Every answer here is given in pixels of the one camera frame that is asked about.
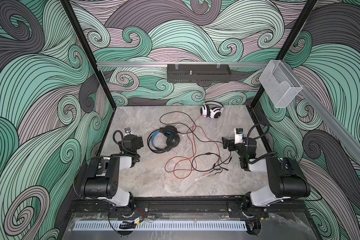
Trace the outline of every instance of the slotted plastic strip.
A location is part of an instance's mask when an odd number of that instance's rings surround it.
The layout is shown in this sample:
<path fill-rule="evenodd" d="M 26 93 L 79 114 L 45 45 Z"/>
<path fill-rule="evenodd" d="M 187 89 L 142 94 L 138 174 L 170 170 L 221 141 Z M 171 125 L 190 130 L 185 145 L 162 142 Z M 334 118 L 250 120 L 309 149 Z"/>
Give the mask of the slotted plastic strip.
<path fill-rule="evenodd" d="M 110 221 L 113 228 L 118 231 L 123 231 L 119 228 L 122 221 Z M 73 231 L 113 231 L 108 221 L 76 221 Z M 244 221 L 226 221 L 226 220 L 145 220 L 139 224 L 135 229 L 129 231 L 246 231 Z"/>

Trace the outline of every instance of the headphone headband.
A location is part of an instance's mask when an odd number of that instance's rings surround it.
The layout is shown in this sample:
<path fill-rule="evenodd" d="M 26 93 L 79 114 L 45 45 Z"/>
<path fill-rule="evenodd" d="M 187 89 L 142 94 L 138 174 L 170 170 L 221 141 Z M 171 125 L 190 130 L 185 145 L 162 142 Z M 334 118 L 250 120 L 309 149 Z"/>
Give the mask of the headphone headband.
<path fill-rule="evenodd" d="M 213 105 L 216 105 L 216 106 L 218 106 L 220 108 L 224 108 L 224 106 L 221 103 L 216 102 L 216 101 L 208 101 L 208 102 L 204 103 L 204 105 L 208 105 L 208 104 L 213 104 Z"/>

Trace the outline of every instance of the stone-textured surface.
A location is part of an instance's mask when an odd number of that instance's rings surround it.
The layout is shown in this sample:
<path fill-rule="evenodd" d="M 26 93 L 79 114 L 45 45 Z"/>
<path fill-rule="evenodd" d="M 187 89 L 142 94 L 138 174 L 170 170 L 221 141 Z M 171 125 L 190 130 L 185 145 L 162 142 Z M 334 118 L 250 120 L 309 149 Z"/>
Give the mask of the stone-textured surface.
<path fill-rule="evenodd" d="M 248 191 L 257 190 L 268 183 L 265 173 L 246 172 L 240 168 L 239 157 L 232 152 L 232 160 L 224 165 L 228 171 L 223 171 L 214 176 L 204 176 L 202 172 L 192 171 L 185 179 L 176 178 L 173 173 L 167 173 L 164 166 L 168 159 L 174 156 L 191 157 L 192 145 L 186 134 L 180 134 L 180 144 L 171 151 L 163 154 L 151 152 L 147 146 L 147 137 L 155 129 L 163 127 L 159 122 L 160 116 L 171 111 L 183 111 L 189 114 L 193 120 L 200 116 L 200 106 L 154 106 L 154 107 L 118 107 L 112 124 L 107 133 L 106 142 L 102 148 L 102 155 L 109 156 L 112 153 L 119 153 L 119 147 L 113 142 L 112 135 L 115 130 L 124 132 L 125 127 L 130 127 L 133 134 L 142 136 L 144 147 L 138 150 L 141 156 L 140 162 L 132 168 L 122 170 L 119 175 L 119 187 L 130 191 L 135 197 L 153 196 L 195 196 L 195 195 L 236 195 L 245 194 Z M 192 121 L 182 113 L 171 113 L 162 118 L 165 123 L 183 122 L 192 126 Z M 226 106 L 222 116 L 218 119 L 199 118 L 197 125 L 201 126 L 211 140 L 221 141 L 221 137 L 234 138 L 233 129 L 242 127 L 248 132 L 253 126 L 253 121 L 245 106 Z M 180 132 L 186 132 L 187 127 L 181 124 L 174 124 Z M 203 141 L 206 141 L 202 130 L 197 128 L 195 134 Z M 256 129 L 251 133 L 252 137 L 258 136 Z M 165 146 L 165 137 L 158 134 L 154 139 L 157 147 Z M 219 144 L 223 161 L 229 156 L 229 151 L 223 149 Z M 206 152 L 218 153 L 217 146 L 213 142 L 200 142 L 196 139 L 197 155 Z M 257 156 L 266 153 L 260 139 L 257 140 Z M 168 170 L 180 158 L 174 159 L 168 164 Z M 216 162 L 215 155 L 207 155 L 196 158 L 197 169 L 209 169 Z M 190 169 L 190 162 L 183 161 L 177 168 Z M 188 171 L 177 171 L 179 177 L 187 175 Z"/>

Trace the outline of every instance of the red cable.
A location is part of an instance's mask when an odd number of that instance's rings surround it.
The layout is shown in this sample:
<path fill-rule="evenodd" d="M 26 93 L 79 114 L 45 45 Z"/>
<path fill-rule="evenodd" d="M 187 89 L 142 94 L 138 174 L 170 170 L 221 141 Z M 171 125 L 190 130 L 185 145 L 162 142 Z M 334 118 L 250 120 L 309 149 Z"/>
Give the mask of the red cable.
<path fill-rule="evenodd" d="M 194 169 L 197 168 L 196 160 L 194 159 L 195 164 L 196 164 L 196 167 L 195 167 L 195 168 L 193 168 L 193 166 L 192 166 L 192 161 L 191 161 L 192 157 L 195 157 L 195 156 L 196 156 L 196 152 L 197 152 L 195 135 L 194 135 L 193 132 L 196 130 L 197 127 L 200 127 L 200 126 L 197 126 L 197 125 L 196 125 L 196 121 L 197 121 L 200 117 L 202 117 L 202 116 L 203 116 L 203 115 L 199 116 L 199 117 L 195 120 L 195 123 L 194 123 L 193 126 L 189 129 L 190 132 L 187 131 L 187 137 L 188 137 L 189 141 L 191 141 L 191 144 L 192 144 L 192 153 L 193 153 L 193 156 L 191 156 L 191 157 L 184 157 L 184 156 L 176 156 L 176 157 L 173 157 L 173 158 L 169 159 L 169 160 L 167 161 L 167 163 L 165 164 L 165 166 L 164 166 L 164 170 L 165 170 L 166 172 L 168 172 L 168 173 L 173 172 L 173 175 L 174 175 L 175 177 L 177 177 L 178 179 L 184 179 L 184 178 L 188 177 L 189 175 L 191 175 L 192 170 L 194 170 Z M 200 128 L 202 129 L 205 137 L 206 137 L 209 141 L 212 141 L 211 139 L 209 139 L 209 138 L 207 137 L 204 129 L 203 129 L 202 127 L 200 127 Z M 189 137 L 188 133 L 192 133 L 193 141 L 192 141 L 192 139 Z M 217 144 L 216 142 L 213 142 L 213 143 L 217 146 L 217 150 L 218 150 L 219 156 L 220 156 L 220 149 L 219 149 L 218 144 Z M 172 159 L 178 158 L 178 157 L 181 157 L 181 158 L 183 158 L 183 159 L 180 160 L 180 161 L 178 161 L 178 162 L 175 164 L 175 166 L 173 167 L 173 170 L 172 170 L 172 171 L 168 171 L 168 170 L 167 170 L 167 165 L 168 165 L 168 163 L 169 163 Z M 176 169 L 177 164 L 179 164 L 179 163 L 182 162 L 182 161 L 186 161 L 186 160 L 188 160 L 189 163 L 191 164 L 191 169 Z M 178 177 L 178 176 L 175 174 L 176 171 L 189 171 L 189 174 L 186 175 L 185 177 Z"/>

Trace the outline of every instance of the wave pattern wall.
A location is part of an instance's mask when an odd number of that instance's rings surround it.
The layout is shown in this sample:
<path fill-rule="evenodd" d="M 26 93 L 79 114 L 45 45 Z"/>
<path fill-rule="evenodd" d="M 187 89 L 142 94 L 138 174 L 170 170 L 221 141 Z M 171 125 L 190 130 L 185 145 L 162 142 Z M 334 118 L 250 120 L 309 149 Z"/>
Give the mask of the wave pattern wall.
<path fill-rule="evenodd" d="M 97 61 L 269 61 L 305 0 L 72 0 Z M 166 70 L 103 68 L 118 106 L 248 104 L 253 69 L 230 83 L 166 83 Z"/>
<path fill-rule="evenodd" d="M 105 133 L 112 109 L 77 40 L 59 0 L 0 0 L 0 240 L 58 237 Z"/>
<path fill-rule="evenodd" d="M 285 60 L 360 144 L 360 0 L 318 1 Z M 295 157 L 323 196 L 306 202 L 322 238 L 360 239 L 358 159 L 302 96 L 286 109 L 275 109 L 266 94 L 260 103 L 273 149 Z"/>

